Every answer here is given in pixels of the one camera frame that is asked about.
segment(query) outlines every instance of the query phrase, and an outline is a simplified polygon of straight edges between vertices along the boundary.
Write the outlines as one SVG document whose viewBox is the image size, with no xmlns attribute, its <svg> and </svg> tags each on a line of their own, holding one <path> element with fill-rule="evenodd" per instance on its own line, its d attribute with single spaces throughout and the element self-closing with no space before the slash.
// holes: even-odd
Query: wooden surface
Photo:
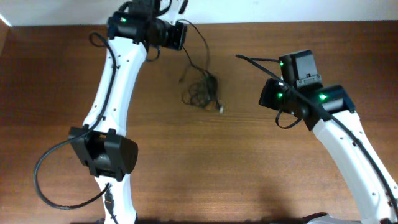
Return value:
<svg viewBox="0 0 398 224">
<path fill-rule="evenodd" d="M 398 180 L 398 22 L 216 24 L 198 28 L 211 48 L 225 114 L 183 105 L 178 79 L 188 61 L 162 50 L 145 63 L 134 88 L 127 137 L 139 145 L 132 173 L 141 218 L 244 221 L 329 212 L 358 219 L 355 202 L 326 149 L 304 124 L 282 130 L 276 112 L 257 104 L 266 74 L 234 57 L 277 58 L 312 49 L 326 85 L 340 83 L 354 100 L 379 157 Z M 36 196 L 39 156 L 81 126 L 95 98 L 104 49 L 87 41 L 104 27 L 13 27 L 0 58 L 0 223 L 93 222 L 101 201 L 59 211 Z M 186 48 L 203 63 L 192 29 Z M 266 66 L 279 73 L 278 65 Z M 199 77 L 191 71 L 190 81 Z M 284 117 L 282 124 L 293 119 Z M 43 163 L 42 190 L 75 204 L 99 188 L 70 146 Z"/>
<path fill-rule="evenodd" d="M 6 43 L 8 29 L 8 26 L 0 19 L 0 56 L 4 44 Z"/>
</svg>

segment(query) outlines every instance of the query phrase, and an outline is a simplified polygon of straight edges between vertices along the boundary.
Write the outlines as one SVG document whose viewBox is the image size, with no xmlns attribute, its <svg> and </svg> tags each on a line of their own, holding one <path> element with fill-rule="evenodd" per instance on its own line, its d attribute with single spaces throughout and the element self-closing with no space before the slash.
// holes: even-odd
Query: white wall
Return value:
<svg viewBox="0 0 398 224">
<path fill-rule="evenodd" d="M 0 0 L 14 26 L 104 24 L 125 0 Z M 189 0 L 194 23 L 397 20 L 398 0 Z"/>
</svg>

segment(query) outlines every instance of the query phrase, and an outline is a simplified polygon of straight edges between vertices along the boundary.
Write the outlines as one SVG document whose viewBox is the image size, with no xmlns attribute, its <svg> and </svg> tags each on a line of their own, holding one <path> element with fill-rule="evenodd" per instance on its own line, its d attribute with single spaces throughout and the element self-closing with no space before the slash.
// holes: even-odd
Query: green light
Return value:
<svg viewBox="0 0 398 224">
<path fill-rule="evenodd" d="M 321 93 L 321 94 L 319 94 L 319 98 L 321 99 L 321 100 L 324 100 L 324 99 L 326 99 L 326 98 L 328 98 L 326 95 L 324 95 L 323 93 Z"/>
</svg>

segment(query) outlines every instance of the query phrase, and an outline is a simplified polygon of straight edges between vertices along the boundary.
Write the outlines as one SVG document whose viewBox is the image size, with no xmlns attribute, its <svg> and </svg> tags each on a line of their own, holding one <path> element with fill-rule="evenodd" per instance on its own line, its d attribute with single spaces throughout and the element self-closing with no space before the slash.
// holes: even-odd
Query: wood grain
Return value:
<svg viewBox="0 0 398 224">
<path fill-rule="evenodd" d="M 4 44 L 6 43 L 8 29 L 9 29 L 9 27 L 0 19 L 0 56 L 1 56 Z"/>
<path fill-rule="evenodd" d="M 139 145 L 132 173 L 141 218 L 244 221 L 329 212 L 358 219 L 355 202 L 326 149 L 301 124 L 279 129 L 275 111 L 258 106 L 268 78 L 236 53 L 276 58 L 312 49 L 324 83 L 340 83 L 356 103 L 375 150 L 398 179 L 398 22 L 300 22 L 199 25 L 211 48 L 225 114 L 183 105 L 178 84 L 188 61 L 162 49 L 145 63 L 128 116 Z M 104 49 L 87 36 L 100 26 L 11 27 L 0 58 L 0 223 L 78 223 L 104 217 L 100 201 L 74 211 L 46 206 L 35 194 L 39 156 L 81 126 L 103 70 Z M 192 29 L 186 48 L 203 63 Z M 266 66 L 278 72 L 278 65 Z M 292 121 L 283 118 L 282 123 Z M 99 192 L 68 146 L 43 163 L 42 190 L 74 204 Z"/>
</svg>

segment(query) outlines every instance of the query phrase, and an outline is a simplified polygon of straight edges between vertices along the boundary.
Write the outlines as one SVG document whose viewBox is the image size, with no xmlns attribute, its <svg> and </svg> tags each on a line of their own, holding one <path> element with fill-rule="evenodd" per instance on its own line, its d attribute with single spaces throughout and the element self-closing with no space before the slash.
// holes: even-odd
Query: wooden floor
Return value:
<svg viewBox="0 0 398 224">
<path fill-rule="evenodd" d="M 216 24 L 198 28 L 211 48 L 225 114 L 180 102 L 188 60 L 162 49 L 134 88 L 127 137 L 139 145 L 132 197 L 141 218 L 244 221 L 329 212 L 358 219 L 356 204 L 326 149 L 304 124 L 283 130 L 259 106 L 267 75 L 234 57 L 277 58 L 312 49 L 324 84 L 342 84 L 375 150 L 398 180 L 398 22 Z M 73 211 L 35 194 L 34 164 L 81 126 L 96 95 L 105 50 L 91 31 L 104 27 L 12 27 L 0 57 L 0 223 L 78 223 L 104 217 L 101 201 Z M 197 63 L 205 48 L 189 29 Z M 265 64 L 276 73 L 278 65 Z M 191 81 L 199 74 L 192 71 Z M 287 124 L 293 119 L 284 118 Z M 43 163 L 39 181 L 50 200 L 85 201 L 99 192 L 70 146 Z"/>
</svg>

